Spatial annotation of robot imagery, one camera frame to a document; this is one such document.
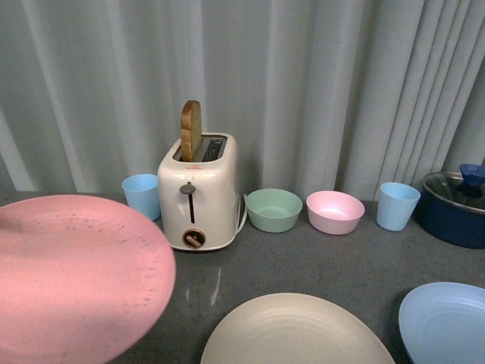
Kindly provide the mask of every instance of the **white toaster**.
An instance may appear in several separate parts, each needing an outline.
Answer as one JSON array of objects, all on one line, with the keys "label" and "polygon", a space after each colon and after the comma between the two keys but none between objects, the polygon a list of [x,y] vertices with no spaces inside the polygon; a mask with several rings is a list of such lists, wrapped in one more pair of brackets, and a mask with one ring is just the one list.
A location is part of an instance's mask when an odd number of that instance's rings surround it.
[{"label": "white toaster", "polygon": [[235,139],[202,133],[193,162],[182,162],[180,139],[158,167],[158,194],[164,233],[174,249],[205,251],[229,245],[239,223],[242,198]]}]

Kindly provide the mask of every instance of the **countertop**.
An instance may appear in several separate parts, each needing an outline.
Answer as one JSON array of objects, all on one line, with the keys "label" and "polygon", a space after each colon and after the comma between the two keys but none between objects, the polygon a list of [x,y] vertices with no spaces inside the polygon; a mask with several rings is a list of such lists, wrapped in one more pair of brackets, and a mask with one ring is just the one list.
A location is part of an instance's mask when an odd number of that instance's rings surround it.
[{"label": "countertop", "polygon": [[[0,206],[40,193],[5,192]],[[126,203],[123,195],[96,195]],[[377,203],[350,234],[315,230],[305,208],[293,229],[257,230],[248,221],[226,248],[175,252],[177,281],[153,328],[110,364],[196,364],[217,324],[233,309],[270,293],[305,293],[346,309],[383,342],[396,364],[409,364],[398,326],[399,305],[422,284],[451,281],[485,288],[485,249],[432,237],[412,219],[403,231],[376,223]],[[159,218],[155,223],[163,228]]]}]

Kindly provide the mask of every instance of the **blue cup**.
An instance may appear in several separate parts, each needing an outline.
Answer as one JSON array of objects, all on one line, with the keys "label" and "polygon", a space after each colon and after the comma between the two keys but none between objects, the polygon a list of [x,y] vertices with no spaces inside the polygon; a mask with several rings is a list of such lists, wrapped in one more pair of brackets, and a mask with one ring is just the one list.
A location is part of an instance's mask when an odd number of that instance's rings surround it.
[{"label": "blue cup", "polygon": [[154,174],[136,174],[121,184],[128,206],[143,213],[150,220],[160,216],[158,177]]},{"label": "blue cup", "polygon": [[401,231],[407,225],[420,197],[419,191],[407,184],[381,184],[377,223],[386,230]]}]

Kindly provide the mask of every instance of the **bread slice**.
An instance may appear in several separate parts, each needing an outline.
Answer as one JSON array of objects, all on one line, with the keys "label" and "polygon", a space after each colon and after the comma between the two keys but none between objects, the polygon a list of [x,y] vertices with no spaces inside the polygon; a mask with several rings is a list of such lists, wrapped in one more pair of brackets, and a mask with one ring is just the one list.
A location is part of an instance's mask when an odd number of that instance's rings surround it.
[{"label": "bread slice", "polygon": [[182,161],[192,162],[202,143],[202,118],[198,101],[189,100],[183,106],[180,129]]}]

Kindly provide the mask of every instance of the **green bowl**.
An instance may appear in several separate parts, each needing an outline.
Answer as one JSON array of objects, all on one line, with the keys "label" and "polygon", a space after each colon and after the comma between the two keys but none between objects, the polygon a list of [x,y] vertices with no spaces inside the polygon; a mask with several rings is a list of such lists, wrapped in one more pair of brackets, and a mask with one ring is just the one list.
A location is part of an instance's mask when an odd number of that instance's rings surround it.
[{"label": "green bowl", "polygon": [[265,188],[246,197],[249,220],[259,230],[282,233],[291,229],[303,207],[293,193],[276,188]]}]

